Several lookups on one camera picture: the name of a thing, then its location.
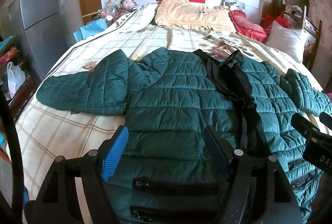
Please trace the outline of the dark green quilted jacket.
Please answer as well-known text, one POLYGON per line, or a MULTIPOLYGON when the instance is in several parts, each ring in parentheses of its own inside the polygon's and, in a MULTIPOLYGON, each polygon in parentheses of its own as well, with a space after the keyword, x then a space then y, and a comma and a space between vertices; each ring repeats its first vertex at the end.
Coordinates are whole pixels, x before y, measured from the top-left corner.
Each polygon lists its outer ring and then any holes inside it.
POLYGON ((120 223, 221 220, 231 182, 204 142, 207 126, 233 150, 276 158, 293 200, 276 223, 306 223, 314 213, 322 171, 303 159, 306 142, 291 119, 331 113, 331 101, 293 69, 282 75, 240 51, 219 61, 159 48, 134 62, 117 50, 91 72, 49 77, 37 99, 63 111, 125 115, 128 142, 114 174, 103 172, 120 223))

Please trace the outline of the floral checked bedspread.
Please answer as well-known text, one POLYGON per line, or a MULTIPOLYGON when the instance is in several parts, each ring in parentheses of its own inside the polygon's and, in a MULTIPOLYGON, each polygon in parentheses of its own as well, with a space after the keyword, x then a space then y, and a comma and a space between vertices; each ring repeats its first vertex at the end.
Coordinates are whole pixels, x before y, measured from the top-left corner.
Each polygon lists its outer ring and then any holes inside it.
MULTIPOLYGON (((269 48, 240 33, 202 32, 153 25, 155 11, 156 4, 147 4, 125 18, 119 26, 111 26, 76 43, 56 62, 50 74, 59 76, 92 70, 99 61, 116 50, 122 50, 133 61, 139 61, 158 48, 183 52, 196 49, 207 52, 217 48, 226 53, 239 49, 249 58, 269 62, 281 75, 286 74, 288 69, 294 69, 307 76, 314 89, 322 90, 302 63, 280 50, 269 48)), ((37 197, 55 157, 80 157, 98 148, 123 123, 123 116, 74 114, 50 108, 32 98, 16 123, 24 184, 29 198, 37 197)))

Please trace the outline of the white pillow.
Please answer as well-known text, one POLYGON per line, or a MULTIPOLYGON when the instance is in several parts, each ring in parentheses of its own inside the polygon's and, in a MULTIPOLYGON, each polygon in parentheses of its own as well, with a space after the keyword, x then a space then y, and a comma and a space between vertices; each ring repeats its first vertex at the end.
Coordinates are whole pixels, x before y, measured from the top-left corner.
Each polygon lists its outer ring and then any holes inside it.
POLYGON ((304 48, 307 41, 307 33, 304 29, 284 28, 273 21, 271 33, 265 45, 278 49, 299 63, 303 62, 304 48))

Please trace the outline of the wooden chair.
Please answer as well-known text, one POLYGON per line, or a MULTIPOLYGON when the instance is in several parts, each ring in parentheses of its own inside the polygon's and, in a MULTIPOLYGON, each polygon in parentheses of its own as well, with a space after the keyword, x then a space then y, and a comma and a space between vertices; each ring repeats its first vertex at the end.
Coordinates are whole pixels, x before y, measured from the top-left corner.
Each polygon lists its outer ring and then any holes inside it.
POLYGON ((307 35, 306 44, 304 46, 303 64, 309 71, 312 71, 320 44, 322 21, 319 20, 319 24, 317 26, 314 25, 308 18, 308 8, 306 5, 301 7, 297 5, 286 5, 284 14, 294 21, 294 27, 296 29, 304 30, 307 35))

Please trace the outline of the white plastic bag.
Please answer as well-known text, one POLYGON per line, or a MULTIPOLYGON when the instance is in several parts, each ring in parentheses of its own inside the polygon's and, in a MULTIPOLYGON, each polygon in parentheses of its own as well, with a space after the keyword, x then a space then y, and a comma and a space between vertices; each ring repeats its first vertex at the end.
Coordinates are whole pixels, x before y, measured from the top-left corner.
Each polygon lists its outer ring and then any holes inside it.
POLYGON ((10 98, 13 98, 19 88, 26 80, 24 71, 19 67, 9 62, 7 65, 7 83, 9 88, 10 98))

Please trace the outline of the blue paper bag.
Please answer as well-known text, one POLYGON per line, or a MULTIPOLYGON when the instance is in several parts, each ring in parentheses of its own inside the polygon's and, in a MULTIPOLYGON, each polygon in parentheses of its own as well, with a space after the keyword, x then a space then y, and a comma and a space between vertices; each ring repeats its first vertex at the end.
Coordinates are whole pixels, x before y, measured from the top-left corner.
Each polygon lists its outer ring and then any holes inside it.
POLYGON ((73 33, 76 42, 86 39, 95 34, 99 34, 107 29, 106 21, 103 18, 90 22, 89 24, 80 27, 80 29, 73 33))

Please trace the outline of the red heart cushion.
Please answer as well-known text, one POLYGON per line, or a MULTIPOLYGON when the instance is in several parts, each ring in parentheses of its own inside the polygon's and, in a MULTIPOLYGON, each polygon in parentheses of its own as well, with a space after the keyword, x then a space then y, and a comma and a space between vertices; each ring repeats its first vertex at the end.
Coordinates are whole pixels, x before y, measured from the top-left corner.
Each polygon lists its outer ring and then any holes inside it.
POLYGON ((268 35, 265 30, 257 24, 252 23, 246 17, 246 14, 240 10, 230 11, 228 16, 238 33, 264 43, 268 35))

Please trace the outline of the grey refrigerator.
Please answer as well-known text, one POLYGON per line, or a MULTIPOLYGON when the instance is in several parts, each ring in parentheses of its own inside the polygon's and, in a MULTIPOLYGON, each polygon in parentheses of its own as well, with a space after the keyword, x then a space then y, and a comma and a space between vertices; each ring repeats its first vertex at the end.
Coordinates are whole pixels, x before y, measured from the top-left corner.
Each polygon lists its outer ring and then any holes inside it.
POLYGON ((14 0, 9 6, 12 34, 28 60, 28 72, 40 84, 69 49, 60 19, 59 0, 14 0))

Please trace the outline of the pig plush toy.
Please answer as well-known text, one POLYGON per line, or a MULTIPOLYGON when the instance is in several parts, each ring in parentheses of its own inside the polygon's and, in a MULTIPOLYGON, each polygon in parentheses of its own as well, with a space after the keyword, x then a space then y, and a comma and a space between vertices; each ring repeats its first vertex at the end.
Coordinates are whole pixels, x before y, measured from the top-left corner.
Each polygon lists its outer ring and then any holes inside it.
POLYGON ((120 1, 120 7, 122 10, 127 12, 132 12, 135 7, 138 6, 136 3, 136 0, 121 0, 120 1))

